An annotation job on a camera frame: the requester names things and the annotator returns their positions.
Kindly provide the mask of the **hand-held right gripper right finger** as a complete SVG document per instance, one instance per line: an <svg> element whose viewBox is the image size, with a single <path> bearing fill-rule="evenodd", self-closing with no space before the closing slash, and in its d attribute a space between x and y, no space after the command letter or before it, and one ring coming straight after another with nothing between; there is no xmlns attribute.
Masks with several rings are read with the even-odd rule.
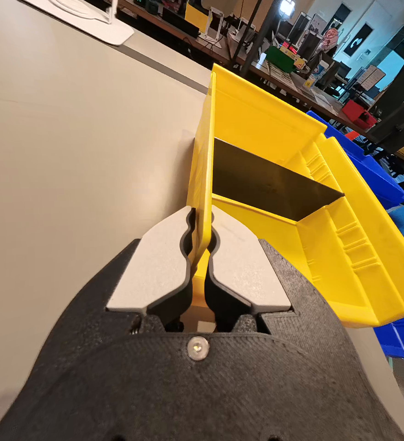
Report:
<svg viewBox="0 0 404 441"><path fill-rule="evenodd" d="M286 312L291 302L257 236L221 209L213 209L205 301L221 319Z"/></svg>

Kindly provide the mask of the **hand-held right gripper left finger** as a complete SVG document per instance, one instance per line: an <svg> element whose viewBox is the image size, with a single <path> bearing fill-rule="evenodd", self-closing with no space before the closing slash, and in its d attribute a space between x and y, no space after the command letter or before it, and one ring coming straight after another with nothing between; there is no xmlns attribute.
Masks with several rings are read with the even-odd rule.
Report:
<svg viewBox="0 0 404 441"><path fill-rule="evenodd" d="M140 239L106 308L142 316L180 317L189 309L195 209L185 206Z"/></svg>

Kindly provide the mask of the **yellow storage bin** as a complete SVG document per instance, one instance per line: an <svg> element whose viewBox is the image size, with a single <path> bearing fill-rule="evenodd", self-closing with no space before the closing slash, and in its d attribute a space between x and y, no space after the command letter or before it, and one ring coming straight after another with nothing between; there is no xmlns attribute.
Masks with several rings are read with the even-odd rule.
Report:
<svg viewBox="0 0 404 441"><path fill-rule="evenodd" d="M199 126L187 204L193 233L196 292L208 266L212 207L266 240L323 295L350 327L378 327L404 318L404 236L325 124L214 65ZM216 195L214 139L344 193L300 221Z"/></svg>

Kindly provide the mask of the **black bin divider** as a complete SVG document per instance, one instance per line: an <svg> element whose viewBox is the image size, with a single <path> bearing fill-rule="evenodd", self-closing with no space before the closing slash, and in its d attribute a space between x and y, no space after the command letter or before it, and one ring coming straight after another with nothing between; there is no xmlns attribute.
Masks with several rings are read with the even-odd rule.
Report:
<svg viewBox="0 0 404 441"><path fill-rule="evenodd" d="M344 193L215 138L214 194L300 221Z"/></svg>

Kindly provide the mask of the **green box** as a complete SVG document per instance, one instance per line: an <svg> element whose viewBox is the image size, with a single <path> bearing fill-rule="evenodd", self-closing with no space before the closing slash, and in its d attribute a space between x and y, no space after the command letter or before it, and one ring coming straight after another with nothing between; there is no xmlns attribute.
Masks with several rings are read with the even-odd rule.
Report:
<svg viewBox="0 0 404 441"><path fill-rule="evenodd" d="M280 47L270 46L265 51L265 55L266 61L287 74L292 73L295 69L301 68L304 65L304 59L284 45Z"/></svg>

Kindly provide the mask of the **white stand base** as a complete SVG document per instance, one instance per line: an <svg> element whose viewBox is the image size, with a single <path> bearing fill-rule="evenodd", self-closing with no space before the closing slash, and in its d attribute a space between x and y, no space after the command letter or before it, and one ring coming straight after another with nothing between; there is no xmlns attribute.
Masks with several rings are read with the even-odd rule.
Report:
<svg viewBox="0 0 404 441"><path fill-rule="evenodd" d="M123 45L134 29L117 19L118 1L105 11L80 0L25 0L24 3L111 46Z"/></svg>

